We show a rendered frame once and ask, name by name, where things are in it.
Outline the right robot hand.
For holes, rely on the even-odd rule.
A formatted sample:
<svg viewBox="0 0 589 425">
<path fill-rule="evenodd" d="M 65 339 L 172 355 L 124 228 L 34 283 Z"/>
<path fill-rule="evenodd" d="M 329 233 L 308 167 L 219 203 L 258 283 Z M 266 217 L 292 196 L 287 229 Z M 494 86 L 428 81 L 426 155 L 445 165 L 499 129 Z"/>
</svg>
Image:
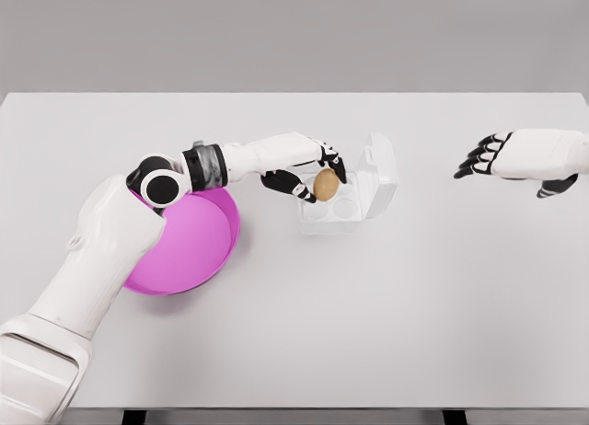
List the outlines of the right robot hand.
<svg viewBox="0 0 589 425">
<path fill-rule="evenodd" d="M 519 129 L 489 135 L 470 151 L 455 179 L 470 175 L 538 180 L 539 199 L 567 191 L 589 176 L 589 134 L 560 129 Z"/>
</svg>

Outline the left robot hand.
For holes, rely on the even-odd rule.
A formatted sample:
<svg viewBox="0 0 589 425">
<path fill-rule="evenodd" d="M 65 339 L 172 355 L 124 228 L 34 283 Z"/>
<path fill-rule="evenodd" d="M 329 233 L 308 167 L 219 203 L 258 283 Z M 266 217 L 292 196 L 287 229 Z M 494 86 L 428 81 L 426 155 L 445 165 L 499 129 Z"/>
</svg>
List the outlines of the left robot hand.
<svg viewBox="0 0 589 425">
<path fill-rule="evenodd" d="M 298 132 L 277 135 L 261 141 L 260 180 L 264 187 L 315 203 L 317 197 L 288 167 L 318 163 L 331 168 L 339 182 L 347 183 L 346 168 L 340 154 L 329 144 Z"/>
</svg>

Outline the brown egg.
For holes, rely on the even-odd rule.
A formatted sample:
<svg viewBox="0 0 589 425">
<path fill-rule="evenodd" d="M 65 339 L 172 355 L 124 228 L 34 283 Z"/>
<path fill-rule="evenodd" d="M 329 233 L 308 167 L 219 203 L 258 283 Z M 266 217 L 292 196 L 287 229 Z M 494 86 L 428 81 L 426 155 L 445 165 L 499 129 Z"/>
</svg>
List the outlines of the brown egg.
<svg viewBox="0 0 589 425">
<path fill-rule="evenodd" d="M 313 182 L 313 193 L 318 201 L 331 200 L 338 192 L 340 179 L 332 168 L 318 172 Z"/>
</svg>

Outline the clear plastic egg box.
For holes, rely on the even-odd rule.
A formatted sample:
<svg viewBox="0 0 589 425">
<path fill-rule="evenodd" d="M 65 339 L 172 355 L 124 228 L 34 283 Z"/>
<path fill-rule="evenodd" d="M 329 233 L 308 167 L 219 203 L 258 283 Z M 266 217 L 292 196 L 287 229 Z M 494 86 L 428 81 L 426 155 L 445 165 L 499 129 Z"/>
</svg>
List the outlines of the clear plastic egg box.
<svg viewBox="0 0 589 425">
<path fill-rule="evenodd" d="M 305 235 L 353 233 L 367 219 L 387 210 L 398 188 L 396 158 L 390 140 L 371 132 L 347 182 L 328 201 L 298 203 L 300 230 Z"/>
</svg>

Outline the pink round bowl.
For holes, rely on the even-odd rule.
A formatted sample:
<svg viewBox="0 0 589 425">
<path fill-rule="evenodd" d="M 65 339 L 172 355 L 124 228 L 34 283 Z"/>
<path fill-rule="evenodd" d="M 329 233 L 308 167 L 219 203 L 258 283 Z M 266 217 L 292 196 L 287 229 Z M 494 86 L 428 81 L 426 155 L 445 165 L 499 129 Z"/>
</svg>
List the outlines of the pink round bowl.
<svg viewBox="0 0 589 425">
<path fill-rule="evenodd" d="M 123 284 L 147 295 L 190 291 L 209 281 L 232 255 L 240 214 L 226 189 L 195 192 L 164 210 L 166 226 Z"/>
</svg>

